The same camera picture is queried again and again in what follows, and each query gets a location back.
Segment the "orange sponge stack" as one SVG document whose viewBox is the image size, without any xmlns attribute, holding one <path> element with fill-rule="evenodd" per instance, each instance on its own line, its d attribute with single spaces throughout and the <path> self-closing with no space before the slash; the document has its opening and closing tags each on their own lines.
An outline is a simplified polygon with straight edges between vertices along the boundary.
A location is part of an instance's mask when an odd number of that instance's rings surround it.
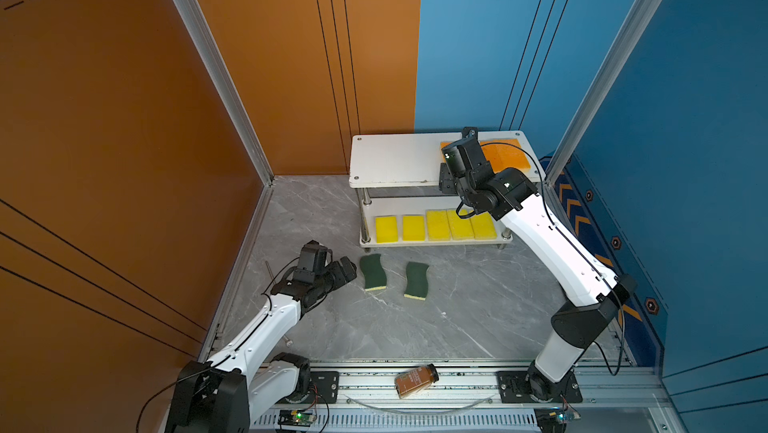
<svg viewBox="0 0 768 433">
<path fill-rule="evenodd" d="M 496 173 L 507 168 L 515 168 L 523 173 L 531 171 L 533 164 L 521 149 L 518 140 L 490 140 L 483 141 L 480 145 Z"/>
</svg>

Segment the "yellow sponge stack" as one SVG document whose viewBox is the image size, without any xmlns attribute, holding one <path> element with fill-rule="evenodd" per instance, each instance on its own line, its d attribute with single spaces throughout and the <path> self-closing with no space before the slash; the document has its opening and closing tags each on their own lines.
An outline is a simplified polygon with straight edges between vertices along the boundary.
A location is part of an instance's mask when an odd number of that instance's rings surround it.
<svg viewBox="0 0 768 433">
<path fill-rule="evenodd" d="M 423 215 L 405 215 L 402 217 L 402 240 L 404 242 L 423 242 L 426 240 L 425 217 Z"/>
</svg>

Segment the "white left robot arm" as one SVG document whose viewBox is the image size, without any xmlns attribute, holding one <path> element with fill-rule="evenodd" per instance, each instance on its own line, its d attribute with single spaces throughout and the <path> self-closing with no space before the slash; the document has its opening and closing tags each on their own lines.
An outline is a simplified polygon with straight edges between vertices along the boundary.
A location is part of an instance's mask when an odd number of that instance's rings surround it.
<svg viewBox="0 0 768 433">
<path fill-rule="evenodd" d="M 247 432 L 281 400 L 303 399 L 311 384 L 310 360 L 269 354 L 299 321 L 330 293 L 357 278 L 348 257 L 333 257 L 317 241 L 280 270 L 264 291 L 258 314 L 221 350 L 191 361 L 172 385 L 166 432 Z"/>
</svg>

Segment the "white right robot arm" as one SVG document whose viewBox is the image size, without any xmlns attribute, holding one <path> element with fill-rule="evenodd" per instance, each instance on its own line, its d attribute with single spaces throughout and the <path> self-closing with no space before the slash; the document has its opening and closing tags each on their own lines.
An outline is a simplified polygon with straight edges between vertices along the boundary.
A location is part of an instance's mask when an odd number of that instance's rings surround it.
<svg viewBox="0 0 768 433">
<path fill-rule="evenodd" d="M 637 284 L 591 254 L 525 173 L 513 167 L 494 171 L 483 148 L 478 130 L 466 127 L 459 140 L 441 149 L 450 189 L 460 199 L 455 212 L 462 219 L 489 214 L 527 244 L 563 289 L 566 301 L 552 316 L 552 332 L 523 386 L 535 402 L 561 401 L 575 383 L 576 363 L 621 315 Z"/>
</svg>

